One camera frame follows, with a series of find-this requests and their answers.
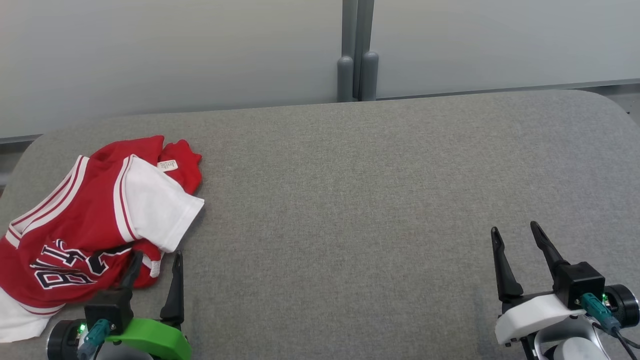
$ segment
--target red jersey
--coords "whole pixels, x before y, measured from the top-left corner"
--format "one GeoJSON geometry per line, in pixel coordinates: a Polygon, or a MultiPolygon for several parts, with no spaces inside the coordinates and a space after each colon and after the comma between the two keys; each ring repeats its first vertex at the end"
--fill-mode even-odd
{"type": "Polygon", "coordinates": [[[145,255],[135,286],[156,281],[163,253],[204,203],[184,191],[200,183],[200,155],[184,140],[163,150],[163,141],[115,142],[78,157],[46,199],[10,223],[0,239],[0,341],[38,336],[64,304],[115,285],[132,249],[145,255]]]}

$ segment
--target connector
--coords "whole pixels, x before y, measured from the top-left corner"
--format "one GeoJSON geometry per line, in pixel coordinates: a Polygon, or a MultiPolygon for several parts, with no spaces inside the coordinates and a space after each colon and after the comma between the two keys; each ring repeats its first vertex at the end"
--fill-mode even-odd
{"type": "Polygon", "coordinates": [[[104,343],[104,340],[109,336],[111,332],[111,326],[105,319],[100,319],[95,322],[95,325],[89,330],[89,333],[84,337],[84,343],[78,348],[78,360],[93,359],[93,355],[98,350],[100,345],[104,343]]]}
{"type": "Polygon", "coordinates": [[[611,311],[592,293],[583,294],[580,297],[580,304],[582,308],[587,311],[587,314],[593,316],[600,325],[602,330],[611,336],[615,336],[613,329],[621,329],[620,322],[616,319],[611,311]]]}

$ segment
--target gray wall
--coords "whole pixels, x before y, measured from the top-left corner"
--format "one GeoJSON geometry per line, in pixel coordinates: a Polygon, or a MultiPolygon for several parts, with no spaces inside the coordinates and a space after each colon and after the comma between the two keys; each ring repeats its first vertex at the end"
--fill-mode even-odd
{"type": "Polygon", "coordinates": [[[0,138],[336,97],[342,1],[3,0],[0,138]]]}
{"type": "Polygon", "coordinates": [[[640,0],[376,0],[378,97],[640,78],[640,0]]]}

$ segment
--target jersey number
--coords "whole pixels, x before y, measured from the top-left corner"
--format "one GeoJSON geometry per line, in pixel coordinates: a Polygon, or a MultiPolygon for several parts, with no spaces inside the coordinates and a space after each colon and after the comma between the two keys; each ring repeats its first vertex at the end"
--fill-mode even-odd
{"type": "Polygon", "coordinates": [[[52,257],[60,261],[62,266],[52,265],[41,259],[37,259],[33,264],[31,264],[32,268],[39,269],[34,273],[34,275],[44,289],[56,288],[58,286],[93,284],[95,281],[91,280],[84,273],[69,271],[76,270],[72,269],[76,261],[85,261],[88,265],[89,271],[93,275],[102,275],[109,268],[103,260],[103,256],[121,255],[131,250],[131,245],[127,244],[121,247],[115,247],[113,249],[98,252],[87,257],[80,250],[65,249],[65,242],[61,239],[56,240],[56,247],[57,249],[44,245],[41,255],[45,256],[41,258],[46,259],[47,257],[52,257]]]}

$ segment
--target gray table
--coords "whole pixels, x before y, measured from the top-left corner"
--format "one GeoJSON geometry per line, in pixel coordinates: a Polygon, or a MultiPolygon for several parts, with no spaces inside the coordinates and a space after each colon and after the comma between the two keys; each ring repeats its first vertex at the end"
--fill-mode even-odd
{"type": "MultiPolygon", "coordinates": [[[[204,156],[205,207],[182,241],[194,359],[524,358],[493,335],[493,225],[527,292],[552,284],[530,220],[567,260],[640,291],[640,128],[610,100],[569,90],[94,122],[26,151],[0,224],[78,154],[154,134],[204,156]]],[[[136,315],[158,316],[171,261],[134,293],[136,315]]],[[[82,313],[68,306],[49,328],[82,313]]],[[[42,338],[0,345],[7,359],[43,349],[42,338]]]]}

